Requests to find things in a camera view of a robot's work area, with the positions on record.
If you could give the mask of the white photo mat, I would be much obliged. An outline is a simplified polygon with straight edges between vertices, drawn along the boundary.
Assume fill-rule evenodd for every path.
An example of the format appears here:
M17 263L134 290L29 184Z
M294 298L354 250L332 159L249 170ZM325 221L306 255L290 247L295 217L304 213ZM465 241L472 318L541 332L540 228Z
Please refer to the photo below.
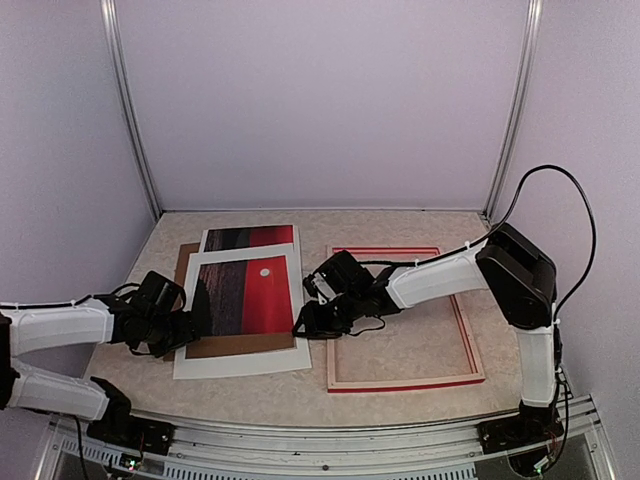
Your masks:
M192 311L198 271L202 264L279 255L284 255L287 261L294 326L303 303L300 253L294 244L192 254L185 278L187 308ZM173 378L175 380L220 379L309 369L311 356L308 343L294 336L293 338L295 347L291 349L196 360L186 359L186 346L175 354Z

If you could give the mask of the wooden picture frame red edge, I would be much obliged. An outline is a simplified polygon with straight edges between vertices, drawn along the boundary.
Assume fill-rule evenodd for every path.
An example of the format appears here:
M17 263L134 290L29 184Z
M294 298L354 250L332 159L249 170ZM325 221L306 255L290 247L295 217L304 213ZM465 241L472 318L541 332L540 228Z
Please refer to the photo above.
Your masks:
M441 297L326 343L330 394L402 392L479 384L480 354L458 297Z

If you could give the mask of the red and black photo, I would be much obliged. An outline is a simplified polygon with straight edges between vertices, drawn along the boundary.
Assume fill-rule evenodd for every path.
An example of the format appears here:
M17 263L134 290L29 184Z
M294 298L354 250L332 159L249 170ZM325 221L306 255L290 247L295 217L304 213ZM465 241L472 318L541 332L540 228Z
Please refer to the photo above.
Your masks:
M293 243L291 225L209 229L203 234L201 251ZM289 334L293 312L286 257L202 264L192 313L200 317L204 337Z

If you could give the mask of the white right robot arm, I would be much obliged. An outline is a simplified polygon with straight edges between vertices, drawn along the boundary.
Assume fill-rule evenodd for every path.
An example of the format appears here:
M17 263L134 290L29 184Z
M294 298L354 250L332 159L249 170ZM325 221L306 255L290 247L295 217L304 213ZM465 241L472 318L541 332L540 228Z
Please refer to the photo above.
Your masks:
M522 370L521 414L511 433L535 442L551 424L559 389L562 343L556 320L556 267L511 225L504 223L464 246L425 260L359 261L341 250L304 278L310 300L292 329L308 340L336 339L362 318L378 320L431 300L488 290L517 337Z

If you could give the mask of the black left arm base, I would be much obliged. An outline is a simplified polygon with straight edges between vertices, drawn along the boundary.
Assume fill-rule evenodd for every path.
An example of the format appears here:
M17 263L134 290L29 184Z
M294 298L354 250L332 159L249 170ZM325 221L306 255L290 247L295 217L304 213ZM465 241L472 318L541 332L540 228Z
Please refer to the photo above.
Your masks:
M168 455L175 433L173 424L132 415L131 401L123 392L105 379L91 377L90 380L108 399L104 415L87 426L90 438L140 453Z

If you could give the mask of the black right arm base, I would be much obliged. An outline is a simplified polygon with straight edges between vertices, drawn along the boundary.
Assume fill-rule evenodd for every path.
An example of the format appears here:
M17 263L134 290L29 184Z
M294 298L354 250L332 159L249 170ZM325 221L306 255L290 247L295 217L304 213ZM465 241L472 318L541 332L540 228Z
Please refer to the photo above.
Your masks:
M493 454L558 439L564 428L554 403L532 407L520 402L515 415L480 422L477 432L483 453Z

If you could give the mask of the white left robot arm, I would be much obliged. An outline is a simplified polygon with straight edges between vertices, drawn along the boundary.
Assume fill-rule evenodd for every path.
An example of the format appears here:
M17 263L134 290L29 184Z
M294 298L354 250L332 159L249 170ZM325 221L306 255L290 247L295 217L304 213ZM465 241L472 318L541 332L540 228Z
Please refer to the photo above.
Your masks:
M162 358L203 337L208 307L200 296L150 271L110 293L50 304L1 307L1 406L75 416L133 443L140 424L131 402L109 381L82 380L20 361L27 353L81 344L125 345Z

